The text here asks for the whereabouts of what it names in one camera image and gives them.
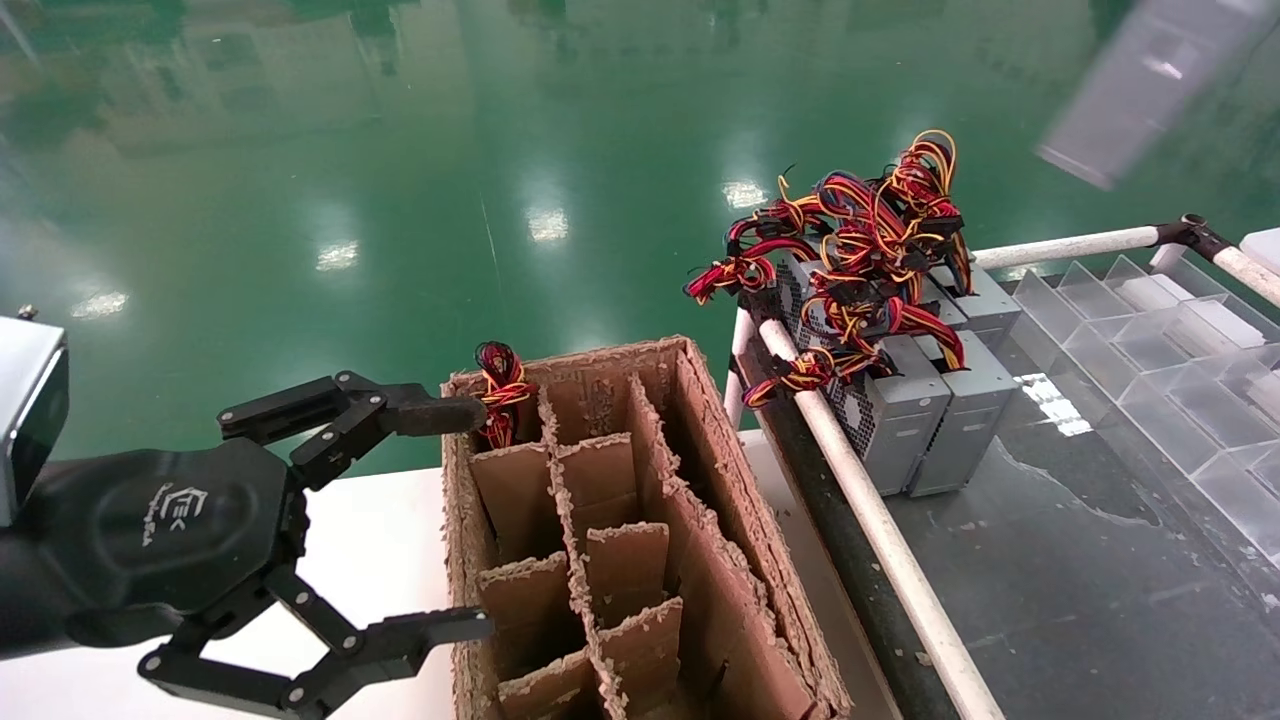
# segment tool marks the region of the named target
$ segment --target white table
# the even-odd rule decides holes
[[[797,507],[760,430],[742,433],[765,500],[778,514],[796,569],[840,662],[860,717],[896,716],[869,647],[826,552]],[[311,495],[307,555],[298,574],[355,625],[448,605],[440,469],[347,478]],[[0,716],[6,720],[128,717],[247,719],[250,715],[170,697],[137,676],[159,639],[119,650],[67,650],[0,664]],[[279,606],[205,657],[296,675],[324,646]],[[335,717],[422,720],[452,706],[448,648],[436,648],[417,678],[371,685]]]

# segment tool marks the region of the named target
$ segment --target cardboard divider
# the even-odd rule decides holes
[[[556,496],[556,510],[559,512],[561,527],[564,530],[564,548],[568,559],[570,606],[581,618],[586,634],[588,660],[595,669],[599,680],[598,692],[600,708],[609,720],[627,720],[626,703],[618,692],[618,678],[609,669],[600,653],[599,623],[591,607],[591,589],[586,578],[586,557],[582,553],[584,541],[573,528],[573,496],[564,484],[564,466],[558,456],[552,457],[552,493]]]
[[[497,534],[499,562],[548,557],[561,550],[548,451],[526,443],[476,455],[471,477]]]
[[[493,618],[499,680],[521,678],[582,650],[582,621],[570,607],[568,557],[529,559],[479,577],[480,607]]]
[[[586,530],[586,580],[600,629],[616,628],[666,600],[667,541],[662,523]]]
[[[663,523],[668,528],[667,568],[663,573],[663,588],[669,594],[676,593],[676,571],[689,544],[689,532],[682,524],[676,525],[672,505],[667,496],[681,492],[685,480],[676,473],[680,460],[671,452],[663,437],[663,423],[658,411],[649,401],[639,374],[630,375],[628,425],[631,428],[631,457],[636,473],[636,492],[640,497],[640,514],[650,523]]]
[[[618,676],[627,716],[639,717],[662,706],[677,705],[668,717],[686,715],[690,702],[680,697],[680,623],[685,601],[673,597],[645,607],[617,628],[600,633],[600,652]]]
[[[631,457],[631,434],[585,439],[556,451],[564,487],[573,500],[571,524],[579,538],[590,529],[617,528],[640,520],[640,500]]]
[[[538,420],[541,424],[543,445],[547,447],[559,445],[559,418],[556,416],[550,395],[543,384],[538,386]]]
[[[598,720],[595,669],[580,650],[498,685],[503,720]]]

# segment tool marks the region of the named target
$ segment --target wire bundle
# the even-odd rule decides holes
[[[480,393],[489,418],[480,434],[492,450],[511,447],[516,439],[517,405],[538,392],[538,386],[525,382],[525,365],[506,343],[489,341],[476,347],[476,365],[485,379]]]
[[[785,368],[783,372],[746,389],[742,402],[748,407],[763,407],[777,395],[778,388],[792,392],[818,389],[836,377],[836,359],[824,347],[810,347],[795,360],[780,360],[780,365]]]
[[[955,167],[955,140],[945,131],[931,129],[915,136],[881,184],[897,199],[902,215],[918,227],[931,219],[959,219],[960,210],[951,202]],[[973,286],[964,233],[956,227],[948,236],[937,236],[927,252],[932,261],[942,261],[951,269],[956,291],[969,295]]]
[[[922,306],[925,275],[934,265],[946,264],[959,293],[970,292],[963,222],[951,201],[955,165],[955,140],[943,131],[927,131],[876,179],[835,170],[810,193],[791,199],[783,173],[773,202],[730,225],[727,258],[685,286],[699,305],[719,288],[732,295],[773,286],[777,270],[767,258],[771,252],[822,261],[806,278],[813,293],[800,318],[826,348],[812,348],[817,355],[748,389],[749,406],[758,407],[780,384],[815,389],[837,378],[851,382],[863,372],[892,372],[876,347],[886,334],[932,336],[947,369],[964,368],[959,336],[936,310]],[[822,313],[813,313],[815,307]],[[814,322],[815,316],[824,322]]]

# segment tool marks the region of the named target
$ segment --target transparent plastic compartment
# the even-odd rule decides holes
[[[1272,432],[1280,432],[1280,370],[1271,370],[1252,355],[1234,356],[1224,363],[1201,363],[1201,370],[1213,373],[1228,392],[1251,407]]]
[[[1059,345],[1065,343],[1084,322],[1044,278],[1030,270],[1023,274],[1014,290],[1014,301]]]
[[[1272,562],[1280,560],[1280,500],[1224,452],[1192,475],[1192,483]]]
[[[1123,323],[1110,342],[1143,372],[1184,365],[1190,357],[1165,334],[1165,329],[1176,319],[1176,307],[1134,315]],[[1097,323],[1105,325],[1114,322]]]
[[[1057,293],[1074,307],[1085,320],[1101,320],[1133,315],[1133,307],[1111,292],[1084,265],[1071,263],[1057,283]]]
[[[1084,323],[1062,343],[1062,350],[1111,400],[1119,400],[1138,377],[1138,368],[1111,342],[1117,331],[1115,325],[1107,320]]]
[[[1130,383],[1117,405],[1183,473],[1199,470],[1220,450],[1203,429],[1152,384],[1149,375]]]
[[[1271,425],[1196,365],[1156,370],[1144,379],[1226,450],[1276,438]]]
[[[1116,259],[1106,277],[1102,278],[1102,284],[1138,311],[1164,310],[1174,307],[1179,302],[1179,297],[1167,283],[1148,275],[1146,270],[1123,255]]]
[[[1187,256],[1179,258],[1174,263],[1162,264],[1152,273],[1152,275],[1160,274],[1166,275],[1169,279],[1178,283],[1178,286],[1185,290],[1192,297],[1211,300],[1212,302],[1221,305],[1243,325],[1247,325],[1253,332],[1261,334],[1261,342],[1258,345],[1280,342],[1280,327],[1267,319],[1262,313],[1258,313],[1248,302],[1244,302],[1229,290],[1222,287],[1221,283],[1208,277],[1204,270],[1197,268]],[[1226,334],[1230,337],[1231,332],[1226,332]],[[1236,342],[1236,345],[1245,346],[1239,342]]]

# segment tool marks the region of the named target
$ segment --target logo on robotic hand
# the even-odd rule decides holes
[[[156,528],[166,524],[169,532],[186,530],[187,520],[200,516],[205,509],[209,493],[202,489],[184,488],[169,492],[173,483],[165,483],[147,503],[147,514],[142,518],[142,547],[152,543]]]

